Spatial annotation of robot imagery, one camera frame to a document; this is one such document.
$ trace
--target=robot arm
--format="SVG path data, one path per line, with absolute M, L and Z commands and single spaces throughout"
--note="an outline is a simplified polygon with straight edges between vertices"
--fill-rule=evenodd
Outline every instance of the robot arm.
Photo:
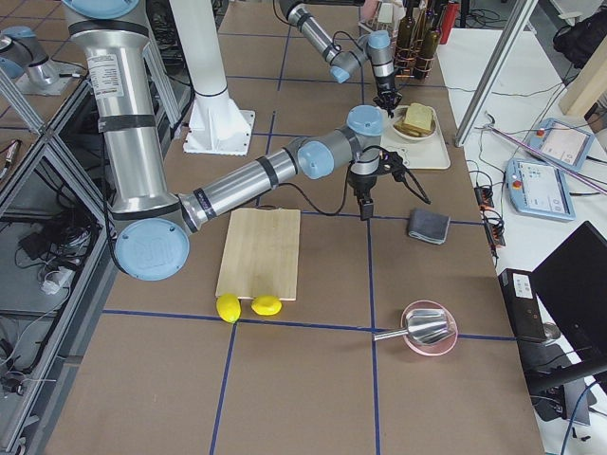
M 143 3 L 64 3 L 72 41 L 88 61 L 99 130 L 117 189 L 110 209 L 118 234 L 117 261 L 135 278 L 172 276 L 187 259 L 190 234 L 297 173 L 316 179 L 352 163 L 348 182 L 363 219 L 372 214 L 369 192 L 377 176 L 391 172 L 396 178 L 398 166 L 382 161 L 386 155 L 379 152 L 382 115 L 363 105 L 349 113 L 345 125 L 324 136 L 295 139 L 192 193 L 170 193 L 142 58 L 149 42 Z
M 59 80 L 56 65 L 29 27 L 9 27 L 0 32 L 0 68 L 11 79 L 27 72 L 29 80 L 39 87 Z
M 370 61 L 377 86 L 374 102 L 392 117 L 402 97 L 396 90 L 395 68 L 388 32 L 380 30 L 363 35 L 357 40 L 354 50 L 341 51 L 310 14 L 305 3 L 327 4 L 324 0 L 280 0 L 281 11 L 288 23 L 296 27 L 330 64 L 331 75 L 339 83 L 350 79 L 366 61 Z

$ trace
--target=bread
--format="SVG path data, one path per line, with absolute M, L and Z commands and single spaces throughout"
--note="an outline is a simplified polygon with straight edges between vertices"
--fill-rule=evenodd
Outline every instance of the bread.
M 432 108 L 413 102 L 407 113 L 395 123 L 395 128 L 405 135 L 423 137 L 432 133 L 433 113 Z

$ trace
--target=label sticker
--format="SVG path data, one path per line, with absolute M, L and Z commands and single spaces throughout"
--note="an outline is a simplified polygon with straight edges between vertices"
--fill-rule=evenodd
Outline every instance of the label sticker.
M 518 273 L 512 274 L 512 280 L 514 281 L 514 294 L 516 297 L 521 299 L 533 299 L 533 292 L 531 292 L 531 283 L 529 277 Z
M 100 55 L 86 60 L 96 100 L 124 96 L 116 55 Z

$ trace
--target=blue joint cap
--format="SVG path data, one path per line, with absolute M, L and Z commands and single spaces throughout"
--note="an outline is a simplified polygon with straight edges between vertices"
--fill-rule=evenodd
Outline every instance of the blue joint cap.
M 339 66 L 331 66 L 330 69 L 331 76 L 339 83 L 346 82 L 350 79 L 350 73 L 348 73 L 345 69 L 341 69 Z
M 15 79 L 25 73 L 24 69 L 13 60 L 0 58 L 0 68 L 3 69 L 10 79 Z
M 5 28 L 2 31 L 4 32 L 5 35 L 9 36 L 10 38 L 16 38 L 17 40 L 20 38 L 24 39 L 24 38 L 35 38 L 36 37 L 36 34 L 33 32 L 33 30 L 26 26 L 9 27 L 9 28 Z
M 297 152 L 297 161 L 303 173 L 313 180 L 325 177 L 335 169 L 333 154 L 318 140 L 305 143 Z
M 363 136 L 381 136 L 383 133 L 383 117 L 379 109 L 362 104 L 348 113 L 346 124 L 355 133 Z
M 367 44 L 373 49 L 383 49 L 390 45 L 390 35 L 387 30 L 374 31 L 369 35 Z
M 154 282 L 174 275 L 188 259 L 190 241 L 181 227 L 162 218 L 129 225 L 116 241 L 116 258 L 132 277 Z
M 131 12 L 139 0 L 62 0 L 82 16 L 91 19 L 117 19 Z

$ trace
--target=gray cloth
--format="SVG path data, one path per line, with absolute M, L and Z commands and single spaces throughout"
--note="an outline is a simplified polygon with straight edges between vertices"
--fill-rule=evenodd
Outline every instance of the gray cloth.
M 407 233 L 409 237 L 422 240 L 430 244 L 441 245 L 447 240 L 449 230 L 449 216 L 441 215 L 424 209 L 413 209 Z

